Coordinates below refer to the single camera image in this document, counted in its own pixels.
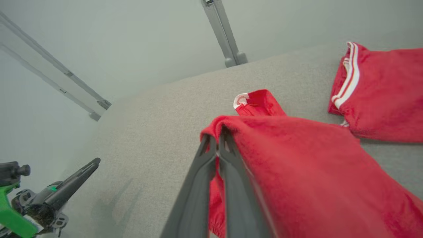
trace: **red fabric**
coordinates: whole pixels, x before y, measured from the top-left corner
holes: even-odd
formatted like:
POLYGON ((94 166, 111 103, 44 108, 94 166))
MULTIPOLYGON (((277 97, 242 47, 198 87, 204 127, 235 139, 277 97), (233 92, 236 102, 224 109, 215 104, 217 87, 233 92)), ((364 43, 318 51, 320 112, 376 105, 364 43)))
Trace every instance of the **red fabric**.
POLYGON ((359 137, 423 142, 423 48, 370 51, 357 43, 348 46, 328 111, 343 115, 359 137))
POLYGON ((233 103, 240 116, 286 116, 279 103, 267 90, 240 94, 233 103))
MULTIPOLYGON (((261 115, 263 106, 248 114, 261 115)), ((218 139, 223 125, 261 187, 277 236, 423 237, 423 202, 387 175, 347 128, 283 115, 220 116, 202 135, 218 139)), ((221 238, 224 201, 217 174, 209 228, 221 238)))

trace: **gray fabric surface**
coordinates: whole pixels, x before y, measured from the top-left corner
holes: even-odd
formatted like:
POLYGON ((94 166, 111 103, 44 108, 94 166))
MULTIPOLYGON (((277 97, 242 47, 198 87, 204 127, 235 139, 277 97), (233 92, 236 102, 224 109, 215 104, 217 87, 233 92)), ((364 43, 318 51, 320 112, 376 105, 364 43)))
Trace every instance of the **gray fabric surface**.
MULTIPOLYGON (((423 47, 423 34, 393 33, 360 41, 372 50, 423 47)), ((336 42, 187 78, 119 100, 99 121, 86 149, 63 177, 100 157, 99 169, 69 201, 63 237, 158 237, 199 145, 200 131, 219 115, 236 115, 236 95, 269 89, 290 116, 326 123, 339 60, 336 42)), ((421 145, 363 141, 397 181, 423 198, 421 145)))

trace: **white wall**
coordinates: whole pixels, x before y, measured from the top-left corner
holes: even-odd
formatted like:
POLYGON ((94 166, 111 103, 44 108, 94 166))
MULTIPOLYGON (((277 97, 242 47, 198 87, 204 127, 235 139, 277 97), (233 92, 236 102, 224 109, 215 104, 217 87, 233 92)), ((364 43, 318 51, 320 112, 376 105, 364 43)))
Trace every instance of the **white wall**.
POLYGON ((111 102, 225 68, 200 0, 0 0, 0 9, 111 102))
POLYGON ((21 188, 39 192, 59 179, 91 137, 87 111, 0 50, 0 163, 29 164, 21 188))
POLYGON ((422 0, 222 1, 249 61, 331 42, 365 45, 366 39, 423 28, 422 0))

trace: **white stripe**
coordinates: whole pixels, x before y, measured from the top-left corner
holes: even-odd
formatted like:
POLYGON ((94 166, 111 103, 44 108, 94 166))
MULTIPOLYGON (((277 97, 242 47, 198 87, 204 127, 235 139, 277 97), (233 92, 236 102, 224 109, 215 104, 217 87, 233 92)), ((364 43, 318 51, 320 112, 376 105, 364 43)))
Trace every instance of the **white stripe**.
POLYGON ((355 51, 354 51, 355 45, 352 44, 351 42, 348 42, 347 44, 348 44, 348 47, 349 47, 349 60, 346 61, 346 59, 344 59, 344 62, 343 62, 345 70, 347 71, 346 79, 345 79, 345 81, 344 81, 344 83, 341 87, 341 90, 338 92, 338 94, 334 95, 332 97, 332 102, 334 102, 335 99, 337 99, 337 98, 338 98, 338 100, 339 100, 339 98, 341 98, 341 95, 343 94, 346 86, 348 85, 349 81, 351 80, 352 62, 353 62, 353 57, 354 57, 354 53, 355 53, 355 51))
POLYGON ((342 98, 338 99, 335 101, 335 106, 336 108, 340 108, 341 105, 347 101, 349 99, 349 97, 351 96, 351 94, 354 92, 355 88, 358 85, 358 81, 360 80, 360 70, 358 69, 358 63, 357 63, 357 59, 358 59, 358 46, 353 43, 353 45, 355 46, 354 48, 354 58, 353 58, 353 63, 352 63, 352 67, 354 69, 354 73, 351 79, 351 83, 348 86, 348 88, 346 89, 344 95, 342 96, 342 98))
POLYGON ((248 93, 243 93, 240 94, 238 96, 235 97, 235 100, 233 101, 233 107, 234 109, 236 109, 237 107, 239 107, 241 104, 242 105, 246 105, 247 104, 247 99, 249 99, 250 97, 248 97, 248 93))

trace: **metal bar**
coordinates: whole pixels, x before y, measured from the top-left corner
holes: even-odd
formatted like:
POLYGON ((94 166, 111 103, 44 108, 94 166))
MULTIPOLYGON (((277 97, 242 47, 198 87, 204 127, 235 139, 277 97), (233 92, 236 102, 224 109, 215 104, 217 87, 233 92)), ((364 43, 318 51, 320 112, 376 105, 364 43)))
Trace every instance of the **metal bar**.
POLYGON ((221 0, 202 0, 202 5, 225 57, 227 68, 247 63, 245 53, 240 52, 235 42, 229 19, 221 0))
POLYGON ((44 59, 50 62, 55 68, 60 70, 66 76, 68 76, 73 82, 75 82, 79 87, 84 89, 87 93, 93 96, 96 100, 103 102, 106 107, 100 104, 105 109, 108 109, 111 103, 100 96, 97 92, 95 92, 92 88, 90 88, 84 81, 78 78, 75 74, 73 74, 68 68, 66 68, 59 60, 54 58, 48 51, 46 51, 41 45, 39 45, 33 38, 31 38, 28 34, 22 31, 18 25, 13 23, 3 12, 0 11, 0 22, 3 23, 9 30, 11 30, 15 35, 17 35, 21 40, 23 40, 27 45, 29 45, 32 49, 38 52, 44 59))
POLYGON ((42 72, 37 70, 36 68, 32 67, 27 61, 22 59, 18 54, 16 54, 14 51, 9 49, 7 46, 0 44, 0 49, 3 50, 6 54, 10 55, 12 58, 17 60, 23 67, 40 77, 44 82, 48 83, 50 86, 52 86, 54 89, 59 91, 61 94, 65 95, 65 97, 72 100, 74 103, 78 104, 80 107, 85 109, 88 113, 95 113, 97 114, 93 109, 89 108, 87 105, 85 105, 83 102, 79 101, 77 98, 75 98, 72 94, 68 93, 66 90, 61 88, 57 83, 55 83, 53 80, 48 78, 46 75, 44 75, 42 72))

